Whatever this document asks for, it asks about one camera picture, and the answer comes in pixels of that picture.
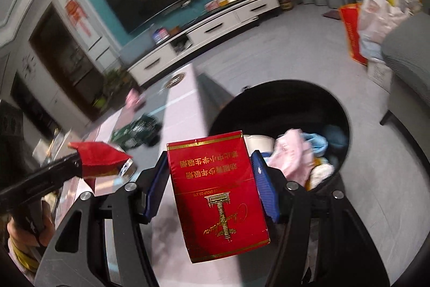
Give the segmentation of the left hand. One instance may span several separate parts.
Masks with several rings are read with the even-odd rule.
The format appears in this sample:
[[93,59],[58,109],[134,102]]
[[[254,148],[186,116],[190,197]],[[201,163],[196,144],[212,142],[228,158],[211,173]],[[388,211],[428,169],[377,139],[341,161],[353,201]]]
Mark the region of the left hand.
[[41,204],[43,210],[42,218],[44,229],[39,233],[38,238],[25,230],[21,224],[15,221],[14,217],[12,217],[7,224],[7,231],[9,232],[9,236],[11,237],[15,247],[24,253],[28,253],[30,247],[47,247],[55,233],[55,226],[52,222],[50,206],[44,200],[41,201]]

